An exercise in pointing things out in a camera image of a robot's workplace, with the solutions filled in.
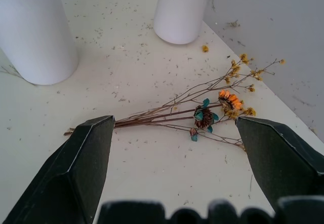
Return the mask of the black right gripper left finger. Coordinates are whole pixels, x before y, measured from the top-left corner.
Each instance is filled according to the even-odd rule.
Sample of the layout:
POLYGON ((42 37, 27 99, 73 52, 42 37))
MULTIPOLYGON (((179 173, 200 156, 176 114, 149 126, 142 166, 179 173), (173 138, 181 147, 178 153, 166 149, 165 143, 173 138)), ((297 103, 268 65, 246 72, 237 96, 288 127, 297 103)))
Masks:
POLYGON ((93 223, 106 180, 115 119, 78 125, 44 162, 4 223, 93 223))

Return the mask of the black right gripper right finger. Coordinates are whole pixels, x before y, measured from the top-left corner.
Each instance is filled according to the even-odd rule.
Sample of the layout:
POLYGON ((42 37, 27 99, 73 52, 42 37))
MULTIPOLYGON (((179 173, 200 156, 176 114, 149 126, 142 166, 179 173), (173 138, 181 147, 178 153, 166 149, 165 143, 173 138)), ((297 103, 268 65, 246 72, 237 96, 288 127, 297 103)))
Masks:
POLYGON ((323 155, 287 125, 258 118, 235 121, 254 177, 272 208, 279 198, 323 195, 323 155))

